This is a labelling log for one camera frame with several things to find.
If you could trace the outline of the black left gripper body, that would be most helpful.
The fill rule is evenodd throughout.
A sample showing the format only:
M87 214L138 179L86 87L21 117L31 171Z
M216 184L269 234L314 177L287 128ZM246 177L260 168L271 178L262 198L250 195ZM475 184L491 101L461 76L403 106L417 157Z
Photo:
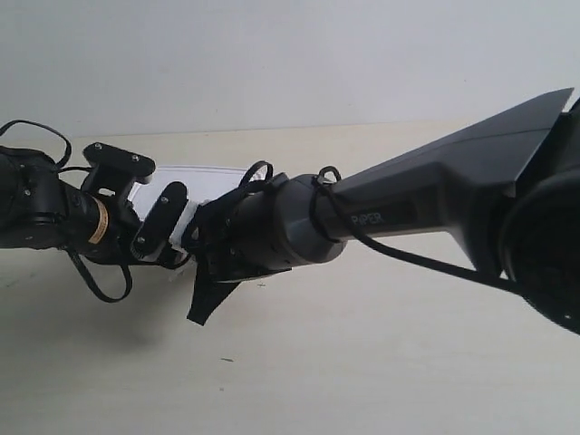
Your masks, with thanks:
M131 247L141 220L128 199L94 198L98 219L90 234L84 256L98 265L135 266L140 260Z

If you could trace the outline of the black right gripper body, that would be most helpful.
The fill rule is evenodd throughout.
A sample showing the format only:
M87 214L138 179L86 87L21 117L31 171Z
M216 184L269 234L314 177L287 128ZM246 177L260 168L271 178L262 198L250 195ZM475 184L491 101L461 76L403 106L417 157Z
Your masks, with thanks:
M187 319L199 325L243 282L290 271L290 256L276 238L276 197L231 191L199 208L188 224L194 230L186 250L197 274Z

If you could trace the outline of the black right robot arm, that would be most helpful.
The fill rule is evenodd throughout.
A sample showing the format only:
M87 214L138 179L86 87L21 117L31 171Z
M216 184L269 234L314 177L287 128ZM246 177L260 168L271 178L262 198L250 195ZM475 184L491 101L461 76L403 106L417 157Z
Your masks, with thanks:
M355 239L391 258L518 295L579 330L579 104L546 92L348 177L256 162L202 205L187 318L243 282L336 259Z

